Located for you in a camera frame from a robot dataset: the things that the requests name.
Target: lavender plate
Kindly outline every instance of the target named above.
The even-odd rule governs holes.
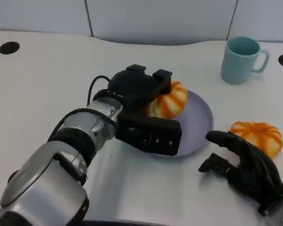
[[[207,132],[213,130],[213,114],[208,104],[196,93],[189,91],[188,102],[184,110],[174,120],[180,122],[183,132],[178,153],[174,156],[160,154],[156,156],[167,158],[184,157],[203,149],[208,144],[205,136]]]

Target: black cable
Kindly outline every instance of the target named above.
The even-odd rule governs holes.
[[[112,126],[114,126],[116,129],[118,129],[118,124],[113,121],[112,119],[110,119],[108,116],[104,115],[103,113],[101,112],[98,112],[96,110],[93,110],[93,109],[89,109],[89,108],[78,108],[78,109],[75,109],[71,112],[69,112],[67,115],[65,115],[60,121],[59,123],[55,126],[55,128],[53,129],[51,135],[49,136],[47,142],[49,142],[52,137],[57,133],[57,131],[60,129],[60,127],[63,125],[64,121],[71,115],[73,114],[77,114],[77,113],[80,113],[80,112],[88,112],[88,113],[92,113],[92,114],[95,114],[99,117],[101,117],[104,121],[110,123]]]
[[[105,76],[105,75],[99,75],[99,76],[95,77],[94,80],[92,81],[90,87],[89,87],[88,98],[87,98],[87,106],[90,104],[90,98],[91,98],[92,88],[93,88],[95,82],[96,82],[98,79],[106,79],[109,83],[111,82],[110,78],[108,78],[108,77]]]

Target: table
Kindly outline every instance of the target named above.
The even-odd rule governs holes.
[[[85,106],[92,79],[112,77],[132,64],[146,66],[147,74],[159,68],[172,71],[173,79],[209,104],[215,129],[227,131],[235,121],[264,121],[283,133],[283,67],[277,61],[283,44],[261,43],[271,54],[264,74],[230,85],[220,77],[225,41],[148,46],[77,35],[0,32],[0,45],[7,41],[17,41],[20,49],[0,54],[0,196],[10,174],[47,140],[56,123]],[[106,85],[98,81],[94,93]],[[225,179],[198,172],[212,152],[239,161],[214,144],[188,158],[161,159],[108,141],[88,170],[86,219],[170,226],[261,224],[255,202],[233,191]],[[283,180],[283,150],[275,163]]]

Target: light blue mug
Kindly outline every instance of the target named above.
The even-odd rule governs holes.
[[[263,66],[254,70],[254,64],[259,53],[266,55]],[[221,66],[222,78],[231,84],[246,82],[251,73],[262,73],[269,61],[269,52],[260,49],[259,43],[248,37],[230,39],[225,47],[225,54]]]

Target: small pumpkin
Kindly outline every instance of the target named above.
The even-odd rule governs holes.
[[[172,119],[179,115],[188,101],[188,90],[181,82],[171,81],[171,92],[160,95],[152,101],[145,110],[149,117]]]
[[[278,128],[265,122],[237,121],[231,132],[260,148],[270,158],[274,158],[282,149],[282,135]]]

